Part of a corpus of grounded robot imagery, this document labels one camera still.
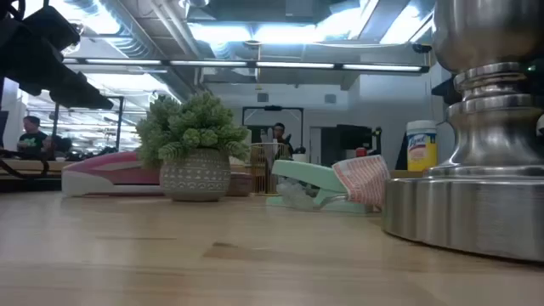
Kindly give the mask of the person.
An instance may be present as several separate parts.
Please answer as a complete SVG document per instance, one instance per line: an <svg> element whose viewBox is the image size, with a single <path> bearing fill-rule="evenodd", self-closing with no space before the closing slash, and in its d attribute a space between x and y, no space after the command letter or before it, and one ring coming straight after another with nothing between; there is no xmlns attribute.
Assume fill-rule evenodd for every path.
<svg viewBox="0 0 544 306"><path fill-rule="evenodd" d="M58 135L49 135L43 141L42 156L48 160L66 158L71 151L72 141L69 138L61 138Z"/></svg>
<svg viewBox="0 0 544 306"><path fill-rule="evenodd" d="M285 138L285 125L283 123L277 122L273 126L273 134L274 139L277 143L283 144L287 148L288 154L291 156L293 154L294 149L292 148L292 145L290 144L290 140Z"/></svg>
<svg viewBox="0 0 544 306"><path fill-rule="evenodd" d="M23 126L25 132L17 143L18 152L26 154L39 154L43 148L43 142L48 135L40 130L40 119L36 116L25 116Z"/></svg>

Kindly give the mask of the long white light bar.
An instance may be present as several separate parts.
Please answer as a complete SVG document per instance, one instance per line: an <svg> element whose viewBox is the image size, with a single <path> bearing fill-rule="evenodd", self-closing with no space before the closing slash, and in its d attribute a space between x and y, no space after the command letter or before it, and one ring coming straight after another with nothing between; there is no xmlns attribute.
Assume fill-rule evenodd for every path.
<svg viewBox="0 0 544 306"><path fill-rule="evenodd" d="M383 65L383 64L341 64L312 62L281 62L260 60L166 60L166 59L99 59L99 58L66 58L68 65L125 65L125 66L183 66L207 68L274 68L274 69L308 69L326 71L368 71L368 72L402 72L426 73L428 66L421 65Z"/></svg>

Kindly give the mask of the black monitor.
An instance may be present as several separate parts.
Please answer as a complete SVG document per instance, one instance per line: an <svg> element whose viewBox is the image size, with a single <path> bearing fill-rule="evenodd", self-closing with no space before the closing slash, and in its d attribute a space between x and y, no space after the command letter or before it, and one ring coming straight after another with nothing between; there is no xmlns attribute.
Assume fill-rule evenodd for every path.
<svg viewBox="0 0 544 306"><path fill-rule="evenodd" d="M331 167L341 160L354 158L355 151L363 148L368 156L382 152L382 129L376 127L336 125L320 129L320 165Z"/></svg>

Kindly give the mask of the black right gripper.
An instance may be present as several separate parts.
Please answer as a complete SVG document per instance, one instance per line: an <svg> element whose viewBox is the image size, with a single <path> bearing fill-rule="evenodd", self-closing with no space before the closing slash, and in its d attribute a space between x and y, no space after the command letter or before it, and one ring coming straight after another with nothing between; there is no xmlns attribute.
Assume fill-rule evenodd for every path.
<svg viewBox="0 0 544 306"><path fill-rule="evenodd" d="M544 59L535 59L527 65L526 76L528 89L534 95L544 96ZM462 100L462 95L456 91L454 77L432 88L431 94L440 97L446 105L453 105Z"/></svg>

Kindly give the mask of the green plant in grey pot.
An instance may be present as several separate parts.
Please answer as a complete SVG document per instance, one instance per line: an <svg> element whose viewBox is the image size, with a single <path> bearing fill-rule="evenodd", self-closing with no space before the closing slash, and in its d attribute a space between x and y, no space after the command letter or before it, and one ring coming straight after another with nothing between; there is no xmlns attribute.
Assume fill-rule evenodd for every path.
<svg viewBox="0 0 544 306"><path fill-rule="evenodd" d="M249 153L249 131L210 93L184 103L158 96L136 131L139 159L159 170L161 190L174 201L218 201L230 186L230 159Z"/></svg>

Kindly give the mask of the black metal table frame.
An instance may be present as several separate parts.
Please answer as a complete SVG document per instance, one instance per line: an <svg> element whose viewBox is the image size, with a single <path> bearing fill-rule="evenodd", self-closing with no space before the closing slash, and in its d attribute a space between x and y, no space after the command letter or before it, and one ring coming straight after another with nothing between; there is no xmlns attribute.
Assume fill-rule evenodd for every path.
<svg viewBox="0 0 544 306"><path fill-rule="evenodd" d="M0 193L61 190L60 178L22 179L0 175Z"/></svg>

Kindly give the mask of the black gantry frame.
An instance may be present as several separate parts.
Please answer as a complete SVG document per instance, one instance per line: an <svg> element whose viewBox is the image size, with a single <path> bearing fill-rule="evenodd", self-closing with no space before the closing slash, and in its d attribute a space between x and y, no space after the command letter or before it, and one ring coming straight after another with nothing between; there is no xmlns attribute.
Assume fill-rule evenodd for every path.
<svg viewBox="0 0 544 306"><path fill-rule="evenodd" d="M300 122L300 146L304 145L304 108L302 107L283 107L279 105L268 105L268 106L243 106L241 109L241 125L246 126L245 113L248 110L252 111L299 111L300 117L297 119Z"/></svg>
<svg viewBox="0 0 544 306"><path fill-rule="evenodd" d="M117 120L116 120L116 151L120 150L121 142L121 132L122 132L122 116L124 114L124 101L125 97L121 95L106 95L108 100L117 100L119 102L118 110L116 110ZM52 127L52 136L57 134L59 113L61 105L58 102L54 103L54 115L53 115L53 127Z"/></svg>

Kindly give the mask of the yellow Lysol wipes canister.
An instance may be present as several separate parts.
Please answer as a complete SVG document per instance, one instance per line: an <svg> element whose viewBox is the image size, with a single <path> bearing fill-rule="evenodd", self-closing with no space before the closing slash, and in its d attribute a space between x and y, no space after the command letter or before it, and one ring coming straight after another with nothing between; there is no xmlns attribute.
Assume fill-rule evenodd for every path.
<svg viewBox="0 0 544 306"><path fill-rule="evenodd" d="M438 164L436 122L419 120L406 124L407 170L422 172Z"/></svg>

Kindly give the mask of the silver metal lamp base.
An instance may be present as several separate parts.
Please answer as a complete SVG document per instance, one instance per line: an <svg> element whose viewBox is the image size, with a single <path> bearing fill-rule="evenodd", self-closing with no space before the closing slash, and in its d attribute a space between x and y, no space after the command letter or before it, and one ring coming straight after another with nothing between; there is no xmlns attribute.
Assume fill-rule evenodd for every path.
<svg viewBox="0 0 544 306"><path fill-rule="evenodd" d="M388 181L382 229L409 241L544 263L544 0L436 0L433 51L462 100L452 155L420 178Z"/></svg>

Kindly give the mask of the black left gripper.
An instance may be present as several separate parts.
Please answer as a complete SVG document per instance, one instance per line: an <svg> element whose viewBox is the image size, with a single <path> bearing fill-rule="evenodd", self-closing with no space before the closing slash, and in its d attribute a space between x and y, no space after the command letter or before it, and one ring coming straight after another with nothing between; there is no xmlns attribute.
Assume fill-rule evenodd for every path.
<svg viewBox="0 0 544 306"><path fill-rule="evenodd" d="M24 17L23 6L0 6L0 76L37 95L50 91L65 108L112 109L113 103L63 63L62 51L77 45L76 27L52 6Z"/></svg>

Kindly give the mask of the mint green stapler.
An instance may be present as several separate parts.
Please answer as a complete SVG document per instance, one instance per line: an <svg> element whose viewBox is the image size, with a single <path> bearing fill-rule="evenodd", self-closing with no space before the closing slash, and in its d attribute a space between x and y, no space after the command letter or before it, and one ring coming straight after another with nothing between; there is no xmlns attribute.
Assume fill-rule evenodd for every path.
<svg viewBox="0 0 544 306"><path fill-rule="evenodd" d="M307 212L370 214L376 210L348 200L348 192L331 167L307 162L278 160L272 173L278 178L278 195L266 200L268 207Z"/></svg>

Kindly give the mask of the pink and white stapler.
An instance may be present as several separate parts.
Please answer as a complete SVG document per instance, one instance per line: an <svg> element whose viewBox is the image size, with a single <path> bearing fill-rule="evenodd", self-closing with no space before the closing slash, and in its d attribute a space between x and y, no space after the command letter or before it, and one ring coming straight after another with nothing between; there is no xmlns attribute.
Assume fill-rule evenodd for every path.
<svg viewBox="0 0 544 306"><path fill-rule="evenodd" d="M62 169L65 196L163 196L159 171L143 166L138 154L117 152L72 163Z"/></svg>

